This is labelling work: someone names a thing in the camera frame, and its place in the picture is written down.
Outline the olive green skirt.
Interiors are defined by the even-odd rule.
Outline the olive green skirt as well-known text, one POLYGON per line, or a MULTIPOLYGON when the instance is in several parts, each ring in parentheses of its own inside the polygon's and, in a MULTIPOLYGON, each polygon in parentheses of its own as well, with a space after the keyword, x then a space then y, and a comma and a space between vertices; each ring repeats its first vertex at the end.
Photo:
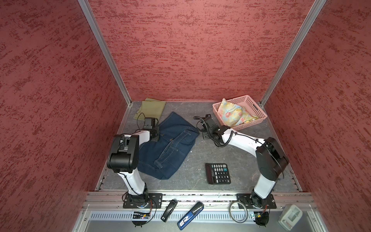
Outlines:
POLYGON ((136 112, 134 119, 144 120, 145 118, 160 119, 165 108, 166 101, 146 98, 136 112))

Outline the blue denim skirt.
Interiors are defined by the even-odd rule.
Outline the blue denim skirt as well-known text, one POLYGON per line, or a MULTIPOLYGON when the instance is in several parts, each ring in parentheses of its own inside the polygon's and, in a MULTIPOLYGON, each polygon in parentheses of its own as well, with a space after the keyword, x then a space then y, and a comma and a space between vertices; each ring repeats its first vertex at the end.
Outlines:
POLYGON ((159 124, 159 140, 140 146, 138 170, 159 180, 170 179, 195 145, 199 131, 175 112, 159 124))

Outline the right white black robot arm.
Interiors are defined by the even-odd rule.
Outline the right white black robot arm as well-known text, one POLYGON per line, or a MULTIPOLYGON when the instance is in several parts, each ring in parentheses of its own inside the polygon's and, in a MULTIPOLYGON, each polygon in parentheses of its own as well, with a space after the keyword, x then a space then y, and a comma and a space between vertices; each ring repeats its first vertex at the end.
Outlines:
POLYGON ((194 116, 193 119, 202 125, 198 131, 202 133, 203 138, 209 138, 218 148, 234 146, 257 159, 260 176, 251 192, 250 204, 254 208, 266 206, 278 180, 285 178, 284 170, 289 164, 289 159, 279 143, 272 137, 252 137, 229 126, 219 126, 210 114, 204 117, 194 116))

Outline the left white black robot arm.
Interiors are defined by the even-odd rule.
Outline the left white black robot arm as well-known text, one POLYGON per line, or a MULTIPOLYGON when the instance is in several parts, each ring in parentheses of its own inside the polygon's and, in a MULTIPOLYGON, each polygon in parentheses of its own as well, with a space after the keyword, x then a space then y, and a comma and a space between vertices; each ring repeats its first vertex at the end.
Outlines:
POLYGON ((107 168, 118 174, 126 184, 127 193, 122 197, 124 208, 160 208, 161 193, 149 193, 146 183, 138 171, 140 145, 149 142, 149 130, 115 135, 106 162, 107 168))

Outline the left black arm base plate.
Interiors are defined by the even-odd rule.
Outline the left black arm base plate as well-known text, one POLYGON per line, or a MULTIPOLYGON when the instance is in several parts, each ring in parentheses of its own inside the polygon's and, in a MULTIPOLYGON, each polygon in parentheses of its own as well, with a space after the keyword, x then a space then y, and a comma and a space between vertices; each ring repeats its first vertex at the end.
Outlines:
POLYGON ((143 195, 130 195, 127 194, 123 200, 124 209, 152 209, 161 208, 162 193, 149 193, 143 195))

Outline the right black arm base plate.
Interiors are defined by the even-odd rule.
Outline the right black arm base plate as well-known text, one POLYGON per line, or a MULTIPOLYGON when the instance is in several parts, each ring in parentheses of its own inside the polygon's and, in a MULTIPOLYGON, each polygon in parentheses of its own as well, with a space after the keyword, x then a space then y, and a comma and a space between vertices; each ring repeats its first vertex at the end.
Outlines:
POLYGON ((276 209, 277 205, 275 203, 275 199, 272 194, 270 194, 267 198, 262 199, 258 195, 253 194, 243 194, 238 193, 236 194, 237 201, 243 203, 247 209, 256 209, 256 210, 264 210, 264 209, 276 209))

